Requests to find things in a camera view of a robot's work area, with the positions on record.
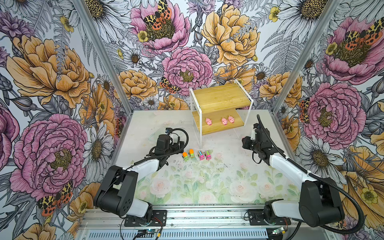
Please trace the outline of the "orange green toy truck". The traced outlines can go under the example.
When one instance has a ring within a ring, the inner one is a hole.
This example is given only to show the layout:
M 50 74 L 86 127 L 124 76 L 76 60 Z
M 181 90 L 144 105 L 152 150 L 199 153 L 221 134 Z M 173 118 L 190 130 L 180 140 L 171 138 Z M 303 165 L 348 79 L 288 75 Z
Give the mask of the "orange green toy truck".
M 187 152 L 183 152 L 183 159 L 184 161 L 189 161 L 191 158 L 190 158 L 190 155 L 187 153 Z
M 189 150 L 189 155 L 190 155 L 190 158 L 191 158 L 191 159 L 195 157 L 195 152 L 194 152 L 193 149 L 190 149 L 190 150 Z

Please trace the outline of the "blue pink toy bus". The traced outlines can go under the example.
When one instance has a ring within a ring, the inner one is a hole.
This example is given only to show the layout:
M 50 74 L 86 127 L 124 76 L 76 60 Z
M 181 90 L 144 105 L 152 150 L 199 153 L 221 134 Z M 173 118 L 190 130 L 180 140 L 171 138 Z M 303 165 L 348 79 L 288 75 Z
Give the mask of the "blue pink toy bus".
M 205 159 L 205 155 L 202 151 L 198 151 L 198 157 L 199 157 L 200 161 L 203 161 Z

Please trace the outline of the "pink toy pig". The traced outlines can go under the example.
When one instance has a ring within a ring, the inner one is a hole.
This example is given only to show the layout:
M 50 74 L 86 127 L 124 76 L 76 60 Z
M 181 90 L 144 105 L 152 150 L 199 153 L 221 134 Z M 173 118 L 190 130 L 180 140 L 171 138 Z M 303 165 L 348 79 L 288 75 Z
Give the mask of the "pink toy pig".
M 212 122 L 211 119 L 206 118 L 206 124 L 207 124 L 208 126 L 211 126 L 211 125 L 213 124 L 213 122 Z
M 232 116 L 229 116 L 228 121 L 233 124 L 235 122 L 235 118 Z
M 228 120 L 226 118 L 222 118 L 221 119 L 221 122 L 224 126 L 226 126 L 228 124 Z

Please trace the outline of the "green pink toy bus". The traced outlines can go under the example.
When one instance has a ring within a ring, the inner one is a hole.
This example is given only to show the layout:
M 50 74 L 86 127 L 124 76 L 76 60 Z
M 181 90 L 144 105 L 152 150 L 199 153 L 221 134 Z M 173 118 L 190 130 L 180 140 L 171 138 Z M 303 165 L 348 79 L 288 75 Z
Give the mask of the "green pink toy bus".
M 205 151 L 205 157 L 209 161 L 212 159 L 211 152 L 210 151 Z

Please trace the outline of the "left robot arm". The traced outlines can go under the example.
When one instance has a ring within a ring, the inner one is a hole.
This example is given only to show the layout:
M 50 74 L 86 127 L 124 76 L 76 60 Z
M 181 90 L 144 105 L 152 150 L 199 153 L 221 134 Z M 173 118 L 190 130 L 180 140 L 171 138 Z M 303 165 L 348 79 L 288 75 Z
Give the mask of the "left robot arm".
M 188 134 L 185 141 L 173 141 L 172 133 L 162 134 L 142 160 L 127 168 L 111 166 L 94 197 L 94 206 L 119 217 L 127 215 L 150 221 L 152 204 L 135 198 L 138 181 L 167 165 L 170 156 L 182 154 L 188 143 Z

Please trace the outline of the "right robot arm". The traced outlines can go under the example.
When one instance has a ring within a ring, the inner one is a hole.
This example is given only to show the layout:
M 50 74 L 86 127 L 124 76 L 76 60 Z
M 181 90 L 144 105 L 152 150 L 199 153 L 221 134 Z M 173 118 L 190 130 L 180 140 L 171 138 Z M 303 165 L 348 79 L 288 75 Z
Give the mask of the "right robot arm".
M 278 170 L 300 190 L 297 202 L 283 199 L 267 201 L 263 210 L 267 223 L 271 224 L 279 218 L 291 218 L 311 227 L 319 227 L 345 218 L 339 191 L 333 188 L 334 181 L 311 177 L 307 170 L 275 147 L 270 132 L 261 124 L 254 124 L 252 135 L 244 137 L 242 143 L 244 149 L 257 154 L 262 163 Z

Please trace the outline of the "two-tier bamboo shelf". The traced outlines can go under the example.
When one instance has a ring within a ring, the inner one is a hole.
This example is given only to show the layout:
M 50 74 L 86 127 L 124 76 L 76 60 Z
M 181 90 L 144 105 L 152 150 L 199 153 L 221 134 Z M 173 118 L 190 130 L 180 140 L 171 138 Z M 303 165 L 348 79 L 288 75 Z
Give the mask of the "two-tier bamboo shelf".
M 195 121 L 199 147 L 203 146 L 203 136 L 243 127 L 249 118 L 254 100 L 242 84 L 235 80 L 232 84 L 204 89 L 189 89 L 191 112 Z M 232 116 L 235 122 L 224 126 L 222 118 Z M 206 118 L 213 124 L 208 126 Z

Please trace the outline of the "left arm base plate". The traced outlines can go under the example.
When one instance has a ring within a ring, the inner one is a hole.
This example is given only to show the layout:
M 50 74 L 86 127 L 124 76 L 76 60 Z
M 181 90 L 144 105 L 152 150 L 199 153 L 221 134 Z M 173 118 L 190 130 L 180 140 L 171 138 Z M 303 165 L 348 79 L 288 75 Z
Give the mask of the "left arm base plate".
M 127 216 L 124 221 L 125 227 L 165 227 L 167 222 L 166 210 L 153 210 L 151 215 L 144 217 Z

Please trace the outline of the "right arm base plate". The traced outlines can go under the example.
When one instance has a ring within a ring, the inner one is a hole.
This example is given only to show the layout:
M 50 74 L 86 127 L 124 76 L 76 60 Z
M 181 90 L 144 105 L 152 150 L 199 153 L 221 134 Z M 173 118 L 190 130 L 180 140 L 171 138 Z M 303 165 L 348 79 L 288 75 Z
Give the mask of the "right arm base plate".
M 262 209 L 250 209 L 245 214 L 251 226 L 289 226 L 291 220 L 289 218 L 276 217 L 273 213 Z

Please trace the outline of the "aluminium front rail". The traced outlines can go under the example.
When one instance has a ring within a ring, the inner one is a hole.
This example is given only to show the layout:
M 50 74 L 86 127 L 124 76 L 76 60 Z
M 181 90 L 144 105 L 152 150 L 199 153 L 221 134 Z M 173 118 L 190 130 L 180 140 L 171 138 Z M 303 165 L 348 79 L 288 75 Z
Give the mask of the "aluminium front rail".
M 166 211 L 161 216 L 165 229 L 222 229 L 251 228 L 248 211 L 263 211 L 263 205 L 204 205 L 204 206 L 155 206 L 153 213 Z M 80 230 L 125 230 L 123 218 L 99 209 L 88 211 Z

